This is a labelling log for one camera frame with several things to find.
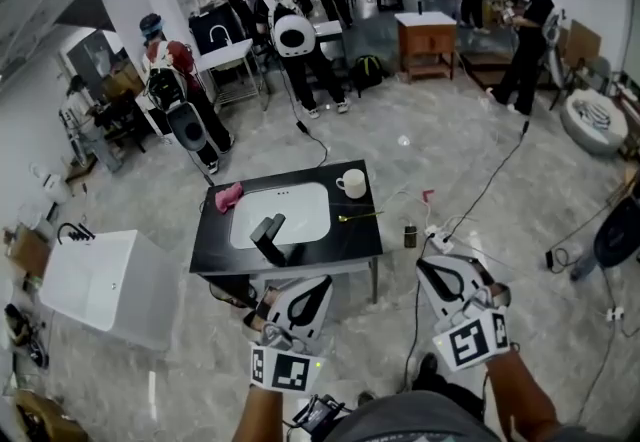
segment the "pink cloth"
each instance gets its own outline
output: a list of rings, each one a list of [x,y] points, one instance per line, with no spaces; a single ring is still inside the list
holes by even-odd
[[[222,214],[226,213],[231,207],[234,207],[238,203],[243,194],[242,184],[239,182],[226,190],[216,193],[216,207],[218,211]]]

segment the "cup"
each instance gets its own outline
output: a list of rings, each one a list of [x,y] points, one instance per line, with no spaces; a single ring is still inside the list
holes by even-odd
[[[336,186],[344,191],[347,197],[354,200],[364,197],[367,192],[364,172],[356,168],[347,170],[342,177],[336,179]]]

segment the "electrical outlet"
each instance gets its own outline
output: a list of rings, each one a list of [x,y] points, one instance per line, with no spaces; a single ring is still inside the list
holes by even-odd
[[[607,321],[613,323],[614,321],[620,321],[624,317],[624,309],[622,307],[616,307],[615,309],[607,310]]]
[[[444,239],[449,235],[448,232],[443,232],[439,227],[430,225],[427,230],[424,231],[425,236],[429,237],[431,234],[435,234],[429,241],[431,244],[443,254],[448,254],[453,250],[453,242],[451,240],[444,242]]]

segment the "wooden cabinet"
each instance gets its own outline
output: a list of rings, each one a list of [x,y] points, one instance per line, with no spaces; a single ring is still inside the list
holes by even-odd
[[[396,19],[400,68],[409,74],[409,80],[433,74],[453,79],[456,22],[442,12],[396,14]]]

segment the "white sink basin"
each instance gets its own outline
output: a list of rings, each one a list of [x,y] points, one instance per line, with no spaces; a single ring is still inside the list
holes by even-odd
[[[164,250],[135,230],[62,243],[47,264],[44,305],[147,348],[169,347],[180,267]]]
[[[255,248],[251,233],[265,217],[282,213],[286,220],[273,240],[276,245],[318,241],[329,233],[329,192],[322,184],[309,182],[285,188],[247,193],[233,210],[231,245]]]

